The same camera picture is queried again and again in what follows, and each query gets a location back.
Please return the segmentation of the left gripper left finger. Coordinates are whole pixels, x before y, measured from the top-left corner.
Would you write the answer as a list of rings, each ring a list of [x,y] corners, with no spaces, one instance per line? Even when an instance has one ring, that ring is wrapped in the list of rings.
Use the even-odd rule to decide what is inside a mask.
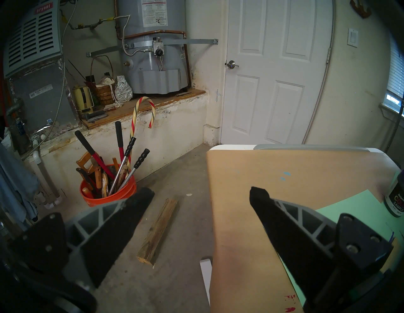
[[[131,240],[155,193],[140,188],[123,200],[83,210],[64,222],[52,212],[9,244],[18,260],[45,275],[98,288]]]

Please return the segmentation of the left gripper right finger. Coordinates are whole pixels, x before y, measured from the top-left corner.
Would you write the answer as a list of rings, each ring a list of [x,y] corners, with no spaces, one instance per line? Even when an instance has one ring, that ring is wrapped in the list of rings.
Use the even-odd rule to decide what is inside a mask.
[[[316,210],[251,187],[249,201],[305,297],[305,313],[364,313],[387,287],[393,246],[349,213],[335,223]]]

